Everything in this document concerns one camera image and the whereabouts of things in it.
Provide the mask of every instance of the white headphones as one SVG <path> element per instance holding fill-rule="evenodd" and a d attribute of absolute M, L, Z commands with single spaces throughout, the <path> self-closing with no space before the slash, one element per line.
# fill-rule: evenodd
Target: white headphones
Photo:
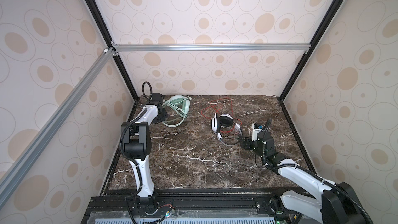
<path fill-rule="evenodd" d="M 234 124 L 234 119 L 229 114 L 221 114 L 220 117 L 217 113 L 214 114 L 214 117 L 211 119 L 211 130 L 217 135 L 217 139 L 226 146 L 235 146 L 239 143 L 240 138 L 243 136 L 242 128 L 239 124 L 235 123 L 234 128 L 239 132 L 239 139 L 235 144 L 227 144 L 223 141 L 221 136 L 221 126 L 230 127 Z"/>

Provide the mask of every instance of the marble tabletop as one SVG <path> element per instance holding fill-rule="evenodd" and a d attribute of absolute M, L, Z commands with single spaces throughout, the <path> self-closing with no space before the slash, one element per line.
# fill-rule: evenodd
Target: marble tabletop
<path fill-rule="evenodd" d="M 265 123 L 272 118 L 271 133 L 275 147 L 299 165 L 307 164 L 275 96 L 265 95 L 194 95 L 187 119 L 178 127 L 162 123 L 150 125 L 152 152 L 149 155 L 150 172 L 158 189 L 176 188 L 268 188 L 297 187 L 254 163 L 254 154 L 239 145 L 221 144 L 211 130 L 211 120 L 202 116 L 203 108 L 215 101 L 220 113 L 231 114 L 241 120 L 245 136 L 251 136 L 252 123 Z M 212 117 L 212 107 L 203 111 Z M 136 183 L 130 163 L 120 156 L 110 190 L 135 189 Z"/>

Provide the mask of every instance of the patterned wall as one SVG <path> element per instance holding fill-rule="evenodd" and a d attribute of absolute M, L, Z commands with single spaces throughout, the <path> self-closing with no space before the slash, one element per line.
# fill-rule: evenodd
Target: patterned wall
<path fill-rule="evenodd" d="M 398 220 L 398 0 L 347 0 L 285 104 L 317 171 Z"/>
<path fill-rule="evenodd" d="M 121 44 L 308 42 L 332 0 L 96 0 Z"/>
<path fill-rule="evenodd" d="M 134 87 L 167 95 L 280 95 L 303 51 L 122 52 Z"/>
<path fill-rule="evenodd" d="M 82 0 L 0 0 L 0 178 L 104 49 Z M 1 224 L 80 223 L 132 98 L 107 62 L 15 193 Z"/>

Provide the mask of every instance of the green cable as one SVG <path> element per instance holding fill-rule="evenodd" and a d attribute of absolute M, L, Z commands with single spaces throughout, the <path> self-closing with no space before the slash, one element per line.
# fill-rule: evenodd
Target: green cable
<path fill-rule="evenodd" d="M 171 109 L 173 109 L 173 110 L 182 118 L 182 120 L 181 120 L 179 123 L 177 123 L 177 124 L 166 124 L 166 122 L 163 121 L 162 123 L 163 123 L 165 126 L 167 126 L 167 127 L 177 127 L 177 126 L 181 125 L 182 122 L 184 122 L 184 120 L 186 119 L 186 117 L 188 117 L 188 112 L 185 111 L 185 110 L 183 110 L 183 109 L 181 109 L 180 107 L 178 107 L 178 105 L 179 105 L 179 104 L 182 104 L 182 103 L 185 102 L 187 99 L 188 99 L 188 98 L 184 97 L 184 98 L 175 99 L 175 100 L 173 100 L 172 102 L 170 102 L 170 101 L 164 101 L 164 103 L 163 103 L 163 105 L 162 105 L 163 108 L 164 108 L 165 106 L 170 107 Z M 175 118 L 175 119 L 169 120 L 169 121 L 167 121 L 167 122 L 172 122 L 172 121 L 175 121 L 175 120 L 177 120 L 177 119 L 179 119 L 179 118 Z"/>

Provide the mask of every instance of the headphones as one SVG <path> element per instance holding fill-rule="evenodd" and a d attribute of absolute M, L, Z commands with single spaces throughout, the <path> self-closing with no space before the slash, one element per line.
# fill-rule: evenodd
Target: headphones
<path fill-rule="evenodd" d="M 223 141 L 221 136 L 221 127 L 230 127 L 234 124 L 234 119 L 229 114 L 221 114 L 220 116 L 217 113 L 214 114 L 214 117 L 211 119 L 211 130 L 217 134 L 217 139 L 226 146 L 235 146 L 239 143 L 239 140 L 243 136 L 242 128 L 239 124 L 235 124 L 234 128 L 239 132 L 239 139 L 235 144 L 227 144 Z"/>

